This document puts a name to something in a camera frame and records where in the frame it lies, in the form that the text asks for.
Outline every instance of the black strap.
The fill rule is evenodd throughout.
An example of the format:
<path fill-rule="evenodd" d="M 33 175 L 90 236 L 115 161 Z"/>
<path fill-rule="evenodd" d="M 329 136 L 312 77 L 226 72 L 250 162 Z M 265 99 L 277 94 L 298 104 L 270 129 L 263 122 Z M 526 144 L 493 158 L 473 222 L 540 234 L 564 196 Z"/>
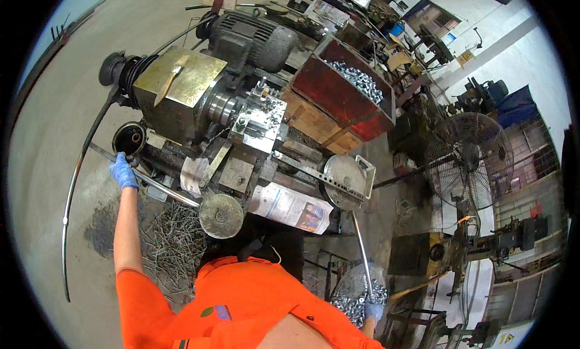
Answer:
<path fill-rule="evenodd" d="M 240 252 L 238 252 L 238 262 L 244 262 L 248 259 L 254 252 L 258 251 L 264 243 L 262 242 L 264 237 L 259 237 L 254 239 L 248 246 L 245 246 Z"/>

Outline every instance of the oil stain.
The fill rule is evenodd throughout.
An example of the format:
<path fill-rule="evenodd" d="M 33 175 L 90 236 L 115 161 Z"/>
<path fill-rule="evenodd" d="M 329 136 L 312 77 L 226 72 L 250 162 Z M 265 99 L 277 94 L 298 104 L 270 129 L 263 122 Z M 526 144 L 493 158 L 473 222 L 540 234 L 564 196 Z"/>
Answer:
<path fill-rule="evenodd" d="M 137 201 L 137 220 L 139 225 L 148 225 L 161 213 L 163 203 L 150 200 L 144 195 Z M 83 237 L 92 248 L 104 258 L 112 258 L 112 242 L 119 213 L 119 199 L 111 200 L 105 206 L 95 208 L 91 223 L 85 227 Z"/>

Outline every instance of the concrete floor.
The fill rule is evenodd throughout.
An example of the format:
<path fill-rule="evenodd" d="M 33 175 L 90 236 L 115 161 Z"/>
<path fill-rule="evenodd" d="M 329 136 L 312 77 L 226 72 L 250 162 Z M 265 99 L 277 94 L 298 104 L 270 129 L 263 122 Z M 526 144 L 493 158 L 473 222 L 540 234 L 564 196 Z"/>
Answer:
<path fill-rule="evenodd" d="M 76 184 L 70 216 L 70 303 L 64 298 L 61 273 L 62 212 L 69 180 L 78 151 L 108 93 L 108 88 L 98 83 L 98 70 L 114 51 L 150 54 L 185 29 L 191 17 L 205 13 L 184 10 L 199 1 L 106 0 L 48 65 L 18 118 L 9 160 L 13 234 L 34 295 L 69 347 L 122 346 L 113 262 L 107 248 L 93 247 L 91 235 L 86 233 L 112 229 L 120 191 L 108 173 L 108 162 L 91 151 Z M 181 46 L 182 42 L 179 39 L 176 44 Z M 185 47 L 196 42 L 195 35 L 190 34 Z M 120 124 L 140 118 L 138 111 L 113 105 L 93 141 L 109 148 Z M 378 166 L 377 179 L 390 178 L 393 173 L 386 136 L 366 148 L 363 155 Z M 384 267 L 399 189 L 376 190 L 371 204 L 360 213 L 368 251 Z M 418 216 L 429 217 L 429 210 Z M 347 258 L 359 258 L 355 238 L 314 238 L 307 247 L 308 254 L 315 255 L 316 247 L 322 247 Z"/>

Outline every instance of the worker's right hand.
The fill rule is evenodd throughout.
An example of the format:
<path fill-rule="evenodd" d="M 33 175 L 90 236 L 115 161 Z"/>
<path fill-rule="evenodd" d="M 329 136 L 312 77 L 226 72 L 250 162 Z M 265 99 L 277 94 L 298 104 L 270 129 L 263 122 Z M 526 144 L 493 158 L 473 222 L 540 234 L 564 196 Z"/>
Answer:
<path fill-rule="evenodd" d="M 375 320 L 375 326 L 376 323 L 378 323 L 379 320 L 381 320 L 381 318 L 383 317 L 384 310 L 385 310 L 384 305 L 374 304 L 369 301 L 366 301 L 364 303 L 364 317 L 365 319 L 373 318 Z"/>
<path fill-rule="evenodd" d="M 117 183 L 121 186 L 121 190 L 125 187 L 134 187 L 139 189 L 135 174 L 131 170 L 131 165 L 127 163 L 125 152 L 121 151 L 117 154 L 117 161 L 109 163 L 109 172 L 115 178 Z"/>

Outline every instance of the pile of nuts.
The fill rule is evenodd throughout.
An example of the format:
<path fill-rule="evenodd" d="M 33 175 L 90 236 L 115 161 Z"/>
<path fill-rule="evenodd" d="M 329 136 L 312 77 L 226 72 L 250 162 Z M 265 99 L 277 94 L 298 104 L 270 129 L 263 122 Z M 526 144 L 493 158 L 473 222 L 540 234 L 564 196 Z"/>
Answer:
<path fill-rule="evenodd" d="M 388 300 L 388 290 L 382 285 L 378 285 L 376 280 L 372 281 L 372 296 L 374 298 L 374 303 L 386 305 Z M 364 324 L 364 303 L 368 300 L 368 293 L 366 292 L 366 281 L 365 281 L 365 291 L 364 294 L 359 297 L 347 297 L 341 295 L 340 293 L 335 293 L 335 295 L 330 299 L 330 303 L 337 309 L 344 312 L 344 315 L 348 317 L 351 323 L 353 323 L 357 328 L 362 328 Z"/>
<path fill-rule="evenodd" d="M 354 67 L 347 68 L 346 63 L 342 61 L 328 62 L 324 60 L 324 62 L 328 63 L 330 66 L 332 66 L 333 69 L 337 70 L 339 74 L 349 80 L 354 86 L 357 87 L 357 89 L 367 95 L 368 98 L 371 99 L 371 101 L 373 101 L 375 104 L 381 104 L 381 101 L 383 100 L 383 92 L 381 90 L 377 90 L 376 82 L 373 81 L 369 75 L 359 69 L 355 69 Z"/>

